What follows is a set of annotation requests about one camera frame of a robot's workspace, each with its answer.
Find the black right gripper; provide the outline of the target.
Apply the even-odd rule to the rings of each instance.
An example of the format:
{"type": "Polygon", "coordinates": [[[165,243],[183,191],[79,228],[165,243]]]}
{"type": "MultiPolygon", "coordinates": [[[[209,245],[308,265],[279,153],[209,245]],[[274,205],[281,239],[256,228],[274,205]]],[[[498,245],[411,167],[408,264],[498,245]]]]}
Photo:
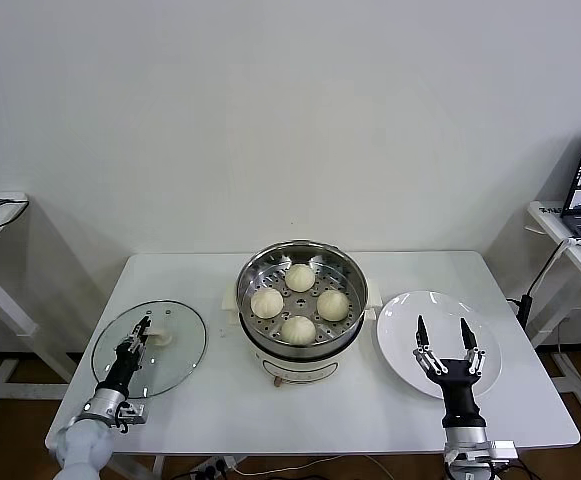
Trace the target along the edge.
{"type": "Polygon", "coordinates": [[[432,382],[442,391],[445,416],[444,428],[485,427],[485,419],[475,403],[472,386],[479,380],[485,362],[485,351],[478,347],[477,339],[465,318],[460,320],[461,336],[466,355],[463,360],[436,357],[430,347],[424,319],[417,318],[415,334],[417,363],[426,374],[432,374],[432,382]]]}

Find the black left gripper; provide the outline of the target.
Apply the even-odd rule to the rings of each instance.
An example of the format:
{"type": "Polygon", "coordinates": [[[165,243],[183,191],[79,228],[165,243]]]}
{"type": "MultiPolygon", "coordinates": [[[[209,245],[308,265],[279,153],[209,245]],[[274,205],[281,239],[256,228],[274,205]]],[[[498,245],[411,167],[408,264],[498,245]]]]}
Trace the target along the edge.
{"type": "Polygon", "coordinates": [[[144,316],[115,348],[116,359],[106,378],[99,382],[96,390],[109,389],[123,396],[129,395],[129,384],[134,372],[142,365],[150,338],[152,321],[144,316]]]}

